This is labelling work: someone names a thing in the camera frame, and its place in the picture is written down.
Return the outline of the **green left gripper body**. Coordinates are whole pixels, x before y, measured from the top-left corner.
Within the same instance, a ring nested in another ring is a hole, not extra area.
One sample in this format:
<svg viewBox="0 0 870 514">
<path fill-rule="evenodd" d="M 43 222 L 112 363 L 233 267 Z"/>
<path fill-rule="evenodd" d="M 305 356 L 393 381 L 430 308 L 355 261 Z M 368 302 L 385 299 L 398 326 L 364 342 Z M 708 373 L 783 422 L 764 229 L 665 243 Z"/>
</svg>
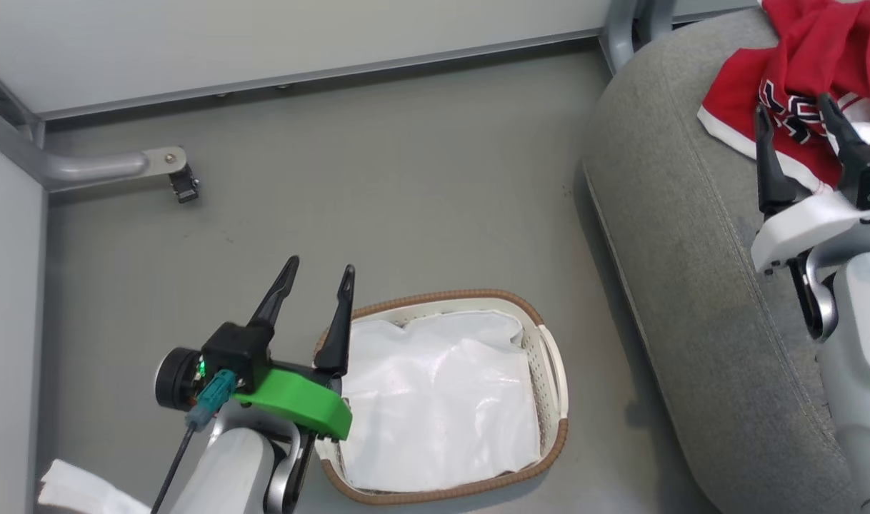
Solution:
<svg viewBox="0 0 870 514">
<path fill-rule="evenodd" d="M 346 440 L 352 426 L 352 410 L 339 393 L 291 371 L 271 370 L 254 393 L 238 391 L 233 398 L 337 441 Z"/>
</svg>

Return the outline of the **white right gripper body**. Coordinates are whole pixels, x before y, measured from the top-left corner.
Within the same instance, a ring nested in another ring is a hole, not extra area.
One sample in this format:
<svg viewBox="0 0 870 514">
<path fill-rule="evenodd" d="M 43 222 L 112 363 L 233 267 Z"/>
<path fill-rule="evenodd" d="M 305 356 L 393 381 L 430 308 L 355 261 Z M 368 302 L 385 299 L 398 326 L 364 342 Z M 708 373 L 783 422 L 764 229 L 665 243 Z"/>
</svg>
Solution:
<svg viewBox="0 0 870 514">
<path fill-rule="evenodd" d="M 870 253 L 870 209 L 860 211 L 839 192 L 810 196 L 767 219 L 751 245 L 757 272 L 785 266 L 803 253 L 816 269 Z"/>
</svg>

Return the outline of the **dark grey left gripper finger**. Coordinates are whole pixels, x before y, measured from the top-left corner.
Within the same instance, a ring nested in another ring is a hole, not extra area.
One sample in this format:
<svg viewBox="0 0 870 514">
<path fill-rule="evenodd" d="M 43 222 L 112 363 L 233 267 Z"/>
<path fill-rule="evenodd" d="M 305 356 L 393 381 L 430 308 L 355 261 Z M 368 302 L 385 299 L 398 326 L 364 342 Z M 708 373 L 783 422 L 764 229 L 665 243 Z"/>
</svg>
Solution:
<svg viewBox="0 0 870 514">
<path fill-rule="evenodd" d="M 266 291 L 266 295 L 256 307 L 254 315 L 249 319 L 248 328 L 275 329 L 279 309 L 294 288 L 299 267 L 300 257 L 298 255 L 289 257 L 271 287 Z"/>
<path fill-rule="evenodd" d="M 356 267 L 348 264 L 337 291 L 334 317 L 324 336 L 323 344 L 314 356 L 315 370 L 331 377 L 342 377 L 348 371 L 354 287 L 356 287 Z"/>
</svg>

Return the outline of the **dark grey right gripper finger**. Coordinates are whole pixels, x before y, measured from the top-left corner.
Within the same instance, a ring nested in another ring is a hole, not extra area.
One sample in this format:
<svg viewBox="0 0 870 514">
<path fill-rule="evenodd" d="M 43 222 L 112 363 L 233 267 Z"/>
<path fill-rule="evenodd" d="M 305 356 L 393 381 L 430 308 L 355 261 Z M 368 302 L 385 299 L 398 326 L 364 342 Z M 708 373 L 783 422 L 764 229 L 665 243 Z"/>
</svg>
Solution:
<svg viewBox="0 0 870 514">
<path fill-rule="evenodd" d="M 774 147 L 774 126 L 764 105 L 754 118 L 759 211 L 771 218 L 800 201 L 800 184 L 782 172 Z"/>
<path fill-rule="evenodd" d="M 870 99 L 849 92 L 839 99 L 824 92 L 818 106 L 826 137 L 846 168 L 866 168 L 870 143 Z"/>
</svg>

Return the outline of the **red jersey garment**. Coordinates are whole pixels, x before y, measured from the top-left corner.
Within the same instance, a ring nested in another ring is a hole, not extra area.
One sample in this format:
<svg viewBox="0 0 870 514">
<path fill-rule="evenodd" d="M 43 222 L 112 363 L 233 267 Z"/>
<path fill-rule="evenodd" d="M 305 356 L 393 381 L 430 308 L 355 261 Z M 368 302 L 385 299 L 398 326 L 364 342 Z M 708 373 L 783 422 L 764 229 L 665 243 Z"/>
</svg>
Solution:
<svg viewBox="0 0 870 514">
<path fill-rule="evenodd" d="M 724 63 L 697 118 L 710 136 L 756 156 L 755 111 L 774 127 L 782 172 L 814 194 L 841 176 L 817 106 L 826 92 L 870 143 L 870 0 L 759 0 L 778 36 L 773 48 L 739 49 Z"/>
</svg>

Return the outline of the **light grey fabric sofa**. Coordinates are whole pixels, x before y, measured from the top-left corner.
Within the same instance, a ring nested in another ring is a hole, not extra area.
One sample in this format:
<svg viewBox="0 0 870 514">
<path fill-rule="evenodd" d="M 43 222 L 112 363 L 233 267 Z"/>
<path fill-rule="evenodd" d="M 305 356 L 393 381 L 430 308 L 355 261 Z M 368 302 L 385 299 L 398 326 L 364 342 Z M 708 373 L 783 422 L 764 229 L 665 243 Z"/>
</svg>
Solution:
<svg viewBox="0 0 870 514">
<path fill-rule="evenodd" d="M 860 514 L 791 273 L 753 266 L 756 157 L 697 117 L 736 50 L 777 44 L 757 3 L 634 53 L 599 100 L 586 182 L 706 497 L 721 514 Z"/>
</svg>

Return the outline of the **white basket liner cloth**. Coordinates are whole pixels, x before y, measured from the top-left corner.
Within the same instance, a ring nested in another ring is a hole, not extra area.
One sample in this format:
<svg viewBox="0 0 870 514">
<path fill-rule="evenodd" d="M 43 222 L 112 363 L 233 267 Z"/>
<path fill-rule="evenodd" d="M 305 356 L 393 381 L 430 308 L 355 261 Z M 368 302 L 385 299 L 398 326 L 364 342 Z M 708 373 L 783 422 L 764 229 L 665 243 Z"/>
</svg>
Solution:
<svg viewBox="0 0 870 514">
<path fill-rule="evenodd" d="M 354 323 L 341 393 L 346 482 L 418 493 L 520 471 L 541 457 L 524 329 L 506 313 Z"/>
</svg>

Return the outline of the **small black clip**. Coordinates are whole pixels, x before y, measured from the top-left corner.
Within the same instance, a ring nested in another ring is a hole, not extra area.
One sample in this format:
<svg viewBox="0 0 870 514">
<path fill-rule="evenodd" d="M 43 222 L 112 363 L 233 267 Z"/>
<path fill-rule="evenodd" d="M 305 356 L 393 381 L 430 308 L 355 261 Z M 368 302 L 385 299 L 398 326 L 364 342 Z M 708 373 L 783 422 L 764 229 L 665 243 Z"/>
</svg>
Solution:
<svg viewBox="0 0 870 514">
<path fill-rule="evenodd" d="M 194 175 L 190 165 L 186 165 L 173 173 L 168 173 L 168 178 L 178 203 L 184 204 L 199 198 L 199 180 Z"/>
</svg>

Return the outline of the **white laundry basket brown rim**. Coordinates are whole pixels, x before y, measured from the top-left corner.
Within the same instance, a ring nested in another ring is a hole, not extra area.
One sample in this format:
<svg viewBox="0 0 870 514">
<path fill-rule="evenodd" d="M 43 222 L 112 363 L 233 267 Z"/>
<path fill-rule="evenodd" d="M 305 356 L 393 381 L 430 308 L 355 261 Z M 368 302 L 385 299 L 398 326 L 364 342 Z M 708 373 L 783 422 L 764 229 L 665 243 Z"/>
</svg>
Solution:
<svg viewBox="0 0 870 514">
<path fill-rule="evenodd" d="M 386 493 L 357 489 L 346 482 L 341 464 L 340 443 L 318 442 L 315 450 L 330 483 L 350 500 L 367 505 L 402 505 L 431 503 L 465 495 L 476 495 L 508 487 L 540 475 L 558 458 L 568 436 L 568 381 L 558 345 L 545 322 L 530 303 L 521 297 L 500 290 L 460 290 L 403 297 L 360 308 L 354 312 L 354 323 L 366 320 L 386 320 L 398 326 L 417 318 L 467 311 L 506 313 L 520 321 L 524 334 L 522 348 L 529 358 L 531 383 L 539 421 L 541 457 L 526 468 L 494 476 L 460 487 L 418 493 Z"/>
</svg>

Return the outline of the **grey baseboard strip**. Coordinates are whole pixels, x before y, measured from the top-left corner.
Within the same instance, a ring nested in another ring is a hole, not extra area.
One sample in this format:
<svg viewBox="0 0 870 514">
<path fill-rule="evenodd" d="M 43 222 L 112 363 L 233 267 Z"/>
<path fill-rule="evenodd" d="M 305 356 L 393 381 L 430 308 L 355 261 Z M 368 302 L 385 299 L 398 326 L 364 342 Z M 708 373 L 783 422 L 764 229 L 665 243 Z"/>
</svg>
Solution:
<svg viewBox="0 0 870 514">
<path fill-rule="evenodd" d="M 389 59 L 389 61 L 352 65 L 334 69 L 321 69 L 320 71 L 294 73 L 279 77 L 269 77 L 265 79 L 249 79 L 249 81 L 240 81 L 236 82 L 235 84 L 220 84 L 216 86 L 195 88 L 192 90 L 165 92 L 165 94 L 144 96 L 135 99 L 101 102 L 100 104 L 93 104 L 89 106 L 79 106 L 53 111 L 42 111 L 42 113 L 38 114 L 38 116 L 45 121 L 50 121 L 57 119 L 66 119 L 81 115 L 108 113 L 109 111 L 118 111 L 121 109 L 134 109 L 142 106 L 164 104 L 164 102 L 186 101 L 210 96 L 224 96 L 227 94 L 235 94 L 235 92 L 240 91 L 259 90 L 265 88 L 273 88 L 277 86 L 285 86 L 289 84 L 303 84 L 304 82 L 318 81 L 318 79 L 337 79 L 363 73 L 386 71 L 387 69 L 401 69 L 444 61 L 458 61 L 458 59 L 468 59 L 474 58 L 475 56 L 488 56 L 516 50 L 524 50 L 529 48 L 536 48 L 537 46 L 565 43 L 572 40 L 598 38 L 598 36 L 600 36 L 602 32 L 604 32 L 604 30 L 602 29 L 589 29 L 584 31 L 563 33 L 559 35 L 540 36 L 540 38 L 477 46 L 477 48 L 448 50 L 423 56 L 406 56 L 406 58 Z"/>
</svg>

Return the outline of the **white crumpled cloth piece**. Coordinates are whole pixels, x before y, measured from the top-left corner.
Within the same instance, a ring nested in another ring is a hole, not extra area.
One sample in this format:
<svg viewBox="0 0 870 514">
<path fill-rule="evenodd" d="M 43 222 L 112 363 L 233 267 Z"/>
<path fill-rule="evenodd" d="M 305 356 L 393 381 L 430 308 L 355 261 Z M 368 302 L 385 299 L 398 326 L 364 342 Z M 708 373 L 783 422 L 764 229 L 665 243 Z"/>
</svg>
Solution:
<svg viewBox="0 0 870 514">
<path fill-rule="evenodd" d="M 39 505 L 78 514 L 151 514 L 151 508 L 98 475 L 54 460 L 41 478 Z"/>
</svg>

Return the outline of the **grey metal frame post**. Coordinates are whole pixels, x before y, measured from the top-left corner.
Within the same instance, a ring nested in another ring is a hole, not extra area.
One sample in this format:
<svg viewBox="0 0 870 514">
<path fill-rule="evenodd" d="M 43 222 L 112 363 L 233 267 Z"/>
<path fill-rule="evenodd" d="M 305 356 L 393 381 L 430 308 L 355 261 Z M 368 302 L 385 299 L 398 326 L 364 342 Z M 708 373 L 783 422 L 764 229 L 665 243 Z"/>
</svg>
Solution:
<svg viewBox="0 0 870 514">
<path fill-rule="evenodd" d="M 677 0 L 611 0 L 599 45 L 611 74 L 616 74 L 635 53 L 634 29 L 640 42 L 660 39 L 673 30 Z"/>
</svg>

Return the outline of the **grey metal frame tube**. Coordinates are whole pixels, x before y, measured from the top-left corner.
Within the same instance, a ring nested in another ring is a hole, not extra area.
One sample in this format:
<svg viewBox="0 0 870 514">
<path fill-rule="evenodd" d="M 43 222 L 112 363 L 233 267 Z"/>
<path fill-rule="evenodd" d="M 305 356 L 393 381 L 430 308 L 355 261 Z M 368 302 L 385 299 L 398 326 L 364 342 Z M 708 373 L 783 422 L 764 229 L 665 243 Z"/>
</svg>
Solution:
<svg viewBox="0 0 870 514">
<path fill-rule="evenodd" d="M 44 150 L 46 123 L 0 79 L 0 153 L 50 192 L 166 176 L 189 165 L 178 146 L 105 156 L 62 156 Z"/>
</svg>

